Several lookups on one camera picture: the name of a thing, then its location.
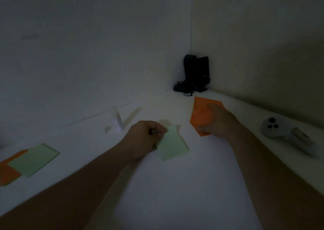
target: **forearm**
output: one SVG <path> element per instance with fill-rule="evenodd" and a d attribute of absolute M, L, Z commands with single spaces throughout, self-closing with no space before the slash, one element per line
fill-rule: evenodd
<path fill-rule="evenodd" d="M 227 137 L 264 229 L 323 229 L 324 197 L 298 177 L 249 130 Z"/>
<path fill-rule="evenodd" d="M 130 161 L 122 144 L 0 218 L 2 229 L 83 229 Z"/>

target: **white table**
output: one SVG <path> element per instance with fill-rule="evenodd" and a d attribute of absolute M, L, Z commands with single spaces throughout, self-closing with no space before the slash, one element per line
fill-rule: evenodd
<path fill-rule="evenodd" d="M 222 101 L 224 106 L 287 166 L 324 194 L 324 163 L 292 146 L 264 137 L 262 121 L 273 112 L 206 91 L 197 96 Z M 99 206 L 87 229 L 261 229 L 240 169 L 229 144 L 211 135 L 200 137 L 189 123 L 193 97 L 167 92 L 119 109 L 128 123 L 122 133 L 112 126 L 110 112 L 47 135 L 0 150 L 0 161 L 15 152 L 45 142 L 61 154 L 30 178 L 0 187 L 0 215 L 78 170 L 114 146 L 139 120 L 165 126 L 180 125 L 188 154 L 161 162 L 155 151 L 128 166 Z M 324 145 L 324 131 L 294 121 Z"/>

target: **white wall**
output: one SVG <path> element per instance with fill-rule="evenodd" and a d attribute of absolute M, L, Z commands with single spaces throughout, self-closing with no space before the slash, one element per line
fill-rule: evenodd
<path fill-rule="evenodd" d="M 210 89 L 324 127 L 324 0 L 192 0 Z"/>
<path fill-rule="evenodd" d="M 0 0 L 0 145 L 171 90 L 191 0 Z"/>

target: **green paper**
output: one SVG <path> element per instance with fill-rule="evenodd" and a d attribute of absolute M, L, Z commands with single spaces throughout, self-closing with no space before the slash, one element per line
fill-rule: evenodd
<path fill-rule="evenodd" d="M 177 134 L 176 126 L 169 126 L 166 127 L 166 129 L 168 132 L 166 132 L 164 137 L 156 143 L 157 152 L 162 161 L 188 153 L 189 150 L 186 144 Z"/>
<path fill-rule="evenodd" d="M 32 176 L 60 153 L 45 143 L 39 144 L 8 163 L 26 177 Z"/>

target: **black backpack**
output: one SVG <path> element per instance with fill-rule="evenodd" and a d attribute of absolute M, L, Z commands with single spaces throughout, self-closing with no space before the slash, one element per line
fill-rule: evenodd
<path fill-rule="evenodd" d="M 208 57 L 197 58 L 187 54 L 183 59 L 186 79 L 178 82 L 173 90 L 182 92 L 185 96 L 192 96 L 193 92 L 204 92 L 210 83 Z"/>

